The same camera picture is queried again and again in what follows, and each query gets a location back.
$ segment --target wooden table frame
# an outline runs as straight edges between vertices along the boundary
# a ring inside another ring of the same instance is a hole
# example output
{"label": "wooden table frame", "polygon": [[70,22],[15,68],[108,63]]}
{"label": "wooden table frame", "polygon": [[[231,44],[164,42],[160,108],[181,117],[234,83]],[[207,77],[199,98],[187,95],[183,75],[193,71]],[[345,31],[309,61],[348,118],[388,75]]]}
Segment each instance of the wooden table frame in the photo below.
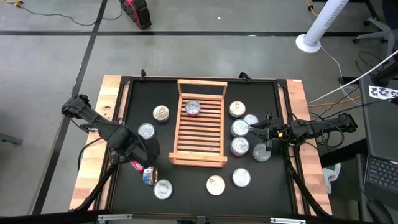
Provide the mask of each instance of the wooden table frame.
{"label": "wooden table frame", "polygon": [[[130,85],[129,80],[129,78],[126,79],[120,75],[105,75],[99,91],[95,110],[108,120],[123,119],[126,113],[124,108],[129,99],[129,88],[132,86]],[[290,110],[298,117],[298,119],[310,120],[301,80],[278,80],[278,83],[280,83],[278,91],[283,120],[287,121],[287,112]],[[97,132],[89,133],[87,143],[97,139],[98,137],[99,135]],[[308,142],[315,144],[315,140],[313,139],[308,140]],[[106,148],[106,142],[104,140],[100,140],[85,149],[73,191],[70,209],[76,208],[84,201],[98,183],[100,175],[104,173],[102,168],[107,167],[104,166],[104,162],[108,160],[105,154]],[[293,156],[294,150],[289,149],[289,154]],[[304,144],[300,147],[299,158],[299,160],[291,158],[294,167],[302,170],[302,179],[304,179],[305,185],[321,207],[331,214],[330,202],[326,191],[325,181],[323,179],[318,151],[311,145]],[[103,188],[101,200],[96,202],[97,207],[100,209],[105,208],[106,199],[109,197],[109,182],[110,180]],[[308,213],[308,204],[303,201],[302,194],[297,185],[294,184],[294,186],[298,213],[305,214],[306,211]]]}

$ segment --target laptop keyboard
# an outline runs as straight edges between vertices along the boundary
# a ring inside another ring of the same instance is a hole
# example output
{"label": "laptop keyboard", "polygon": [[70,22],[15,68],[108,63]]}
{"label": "laptop keyboard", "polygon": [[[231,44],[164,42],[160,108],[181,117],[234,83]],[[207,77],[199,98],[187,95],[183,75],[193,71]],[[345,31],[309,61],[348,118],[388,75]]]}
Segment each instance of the laptop keyboard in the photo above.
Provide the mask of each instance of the laptop keyboard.
{"label": "laptop keyboard", "polygon": [[398,193],[398,166],[369,157],[368,182]]}

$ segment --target wooden crate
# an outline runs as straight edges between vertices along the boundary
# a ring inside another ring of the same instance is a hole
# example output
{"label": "wooden crate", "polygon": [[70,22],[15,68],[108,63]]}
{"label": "wooden crate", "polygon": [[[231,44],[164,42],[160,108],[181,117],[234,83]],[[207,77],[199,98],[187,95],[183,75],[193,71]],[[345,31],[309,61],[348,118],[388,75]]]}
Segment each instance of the wooden crate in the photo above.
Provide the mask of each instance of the wooden crate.
{"label": "wooden crate", "polygon": [[[222,95],[182,93],[184,85],[210,85],[223,87]],[[178,80],[178,112],[175,125],[173,153],[169,159],[174,165],[223,167],[224,156],[224,97],[227,82]],[[200,114],[189,117],[185,104],[195,100],[200,103]]]}

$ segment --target white cable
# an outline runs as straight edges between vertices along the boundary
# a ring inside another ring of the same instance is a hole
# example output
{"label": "white cable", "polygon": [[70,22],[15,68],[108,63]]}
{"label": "white cable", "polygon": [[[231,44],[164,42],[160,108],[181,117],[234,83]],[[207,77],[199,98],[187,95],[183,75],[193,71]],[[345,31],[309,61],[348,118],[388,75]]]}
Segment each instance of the white cable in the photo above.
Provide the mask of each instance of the white cable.
{"label": "white cable", "polygon": [[353,81],[351,81],[351,82],[349,82],[349,83],[347,83],[347,84],[345,84],[345,85],[343,85],[343,86],[341,86],[341,87],[339,87],[339,88],[337,88],[337,89],[335,89],[335,90],[333,90],[333,91],[331,91],[331,92],[329,92],[329,93],[327,93],[327,94],[325,94],[325,95],[323,95],[323,96],[318,97],[317,99],[315,99],[315,100],[313,100],[313,101],[311,101],[311,102],[309,102],[309,103],[316,102],[316,101],[318,101],[318,100],[320,100],[320,99],[322,99],[322,98],[324,98],[324,97],[326,97],[326,96],[328,96],[328,95],[334,93],[335,91],[341,90],[341,89],[345,88],[346,86],[351,85],[352,83],[354,83],[354,82],[360,80],[361,78],[365,77],[367,74],[369,74],[369,73],[373,72],[375,69],[377,69],[377,67],[379,67],[380,65],[384,64],[384,62],[386,62],[387,60],[389,60],[392,56],[394,56],[394,55],[397,54],[397,53],[398,53],[398,50],[396,50],[394,53],[392,53],[390,56],[388,56],[386,59],[384,59],[382,62],[380,62],[379,64],[377,64],[375,67],[373,67],[372,69],[370,69],[369,71],[367,71],[365,74],[361,75],[360,77],[354,79]]}
{"label": "white cable", "polygon": [[[333,60],[337,63],[338,71],[340,72],[340,77],[343,77],[343,72],[341,71],[340,63],[338,63],[338,61],[337,61],[333,56],[331,56],[322,46],[321,46],[321,49],[322,49],[327,55],[329,55],[329,56],[331,57],[331,59],[333,59]],[[358,105],[358,106],[362,104],[362,102],[360,102],[360,101],[358,101],[358,100],[352,99],[352,98],[348,95],[348,93],[345,92],[344,88],[342,88],[341,90],[342,90],[343,94],[345,95],[345,97],[347,97],[348,99],[350,99],[353,103],[355,103],[355,104]]]}

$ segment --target tin can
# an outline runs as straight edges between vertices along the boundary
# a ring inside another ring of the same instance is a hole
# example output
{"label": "tin can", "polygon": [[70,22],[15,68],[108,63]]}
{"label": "tin can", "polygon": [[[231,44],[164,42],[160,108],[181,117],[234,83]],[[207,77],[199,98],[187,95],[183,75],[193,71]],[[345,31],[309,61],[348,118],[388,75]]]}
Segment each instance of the tin can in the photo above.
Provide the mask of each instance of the tin can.
{"label": "tin can", "polygon": [[259,122],[259,119],[256,117],[256,115],[253,114],[246,114],[243,117],[243,120],[247,122],[249,125],[249,130],[253,130],[254,128],[250,127],[250,124],[257,124]]}
{"label": "tin can", "polygon": [[243,156],[249,150],[249,142],[244,137],[236,137],[231,142],[231,153],[234,156]]}
{"label": "tin can", "polygon": [[197,116],[200,112],[200,103],[194,100],[188,101],[185,105],[188,116]]}
{"label": "tin can", "polygon": [[157,169],[155,167],[148,167],[144,169],[142,179],[146,185],[154,185],[157,182]]}
{"label": "tin can", "polygon": [[209,193],[212,195],[220,195],[225,190],[225,182],[224,179],[220,176],[214,175],[211,176],[206,183],[206,188]]}
{"label": "tin can", "polygon": [[169,119],[170,111],[166,106],[160,105],[155,107],[153,115],[158,122],[163,123]]}
{"label": "tin can", "polygon": [[267,161],[271,157],[271,152],[267,151],[267,145],[264,143],[257,144],[253,149],[253,157],[259,161]]}
{"label": "tin can", "polygon": [[232,117],[238,118],[246,112],[245,105],[240,101],[234,101],[229,106],[229,113]]}
{"label": "tin can", "polygon": [[232,174],[232,182],[234,182],[237,187],[245,187],[249,185],[250,180],[250,173],[246,169],[237,168]]}
{"label": "tin can", "polygon": [[145,140],[152,139],[155,136],[155,127],[149,123],[144,123],[139,126],[138,134]]}
{"label": "tin can", "polygon": [[154,194],[158,199],[164,200],[170,197],[173,186],[168,180],[160,180],[155,184]]}
{"label": "tin can", "polygon": [[140,174],[144,173],[145,168],[140,163],[137,161],[131,161],[130,163]]}
{"label": "tin can", "polygon": [[231,134],[234,137],[243,137],[249,132],[249,125],[242,119],[237,119],[232,123]]}

